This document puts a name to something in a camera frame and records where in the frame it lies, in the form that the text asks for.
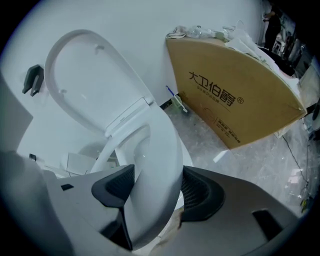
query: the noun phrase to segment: wire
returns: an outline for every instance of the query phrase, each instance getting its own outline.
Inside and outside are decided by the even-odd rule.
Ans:
[[[289,146],[288,141],[286,140],[286,138],[285,138],[283,135],[282,135],[282,137],[283,137],[284,141],[286,142],[286,145],[288,146],[288,148],[289,148],[289,150],[290,150],[290,152],[291,152],[291,155],[292,155],[292,157],[293,157],[296,165],[299,167],[299,170],[300,170],[300,173],[301,173],[301,176],[302,176],[303,180],[305,181],[305,186],[301,189],[301,191],[300,191],[300,196],[301,196],[301,194],[302,194],[302,192],[303,192],[304,190],[307,190],[308,196],[310,196],[310,192],[309,192],[309,189],[308,189],[308,185],[309,185],[309,181],[308,181],[308,152],[309,152],[309,146],[310,146],[310,145],[307,144],[307,146],[306,146],[306,167],[305,167],[305,175],[306,175],[306,178],[305,178],[305,176],[304,176],[304,174],[303,174],[303,172],[302,172],[302,169],[301,169],[300,165],[299,165],[298,162],[297,162],[297,159],[295,158],[294,154],[292,153],[292,150],[291,150],[291,148],[290,148],[290,146]]]

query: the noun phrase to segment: white toilet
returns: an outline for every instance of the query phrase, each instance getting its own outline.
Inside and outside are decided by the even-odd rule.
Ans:
[[[72,31],[56,42],[44,81],[70,117],[107,138],[90,172],[102,171],[113,151],[120,165],[135,165],[125,219],[132,243],[147,244],[183,205],[183,165],[192,166],[171,120],[117,50],[89,30]]]

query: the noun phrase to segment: toilet lid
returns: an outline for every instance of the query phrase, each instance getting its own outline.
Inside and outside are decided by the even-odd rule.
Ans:
[[[45,62],[44,81],[68,115],[103,135],[138,100],[154,101],[121,54],[89,30],[72,31],[55,43]]]

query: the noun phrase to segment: person in black clothing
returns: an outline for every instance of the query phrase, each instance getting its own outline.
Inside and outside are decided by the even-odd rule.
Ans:
[[[272,51],[274,47],[277,35],[281,31],[281,22],[280,17],[282,13],[279,9],[275,6],[272,6],[272,9],[269,13],[264,15],[264,22],[269,22],[268,28],[265,32],[265,44],[264,47],[267,48],[269,51]]]

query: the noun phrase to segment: cardboard box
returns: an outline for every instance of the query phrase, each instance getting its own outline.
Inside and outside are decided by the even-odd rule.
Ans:
[[[306,114],[269,67],[219,39],[167,39],[181,99],[229,149],[254,142]]]

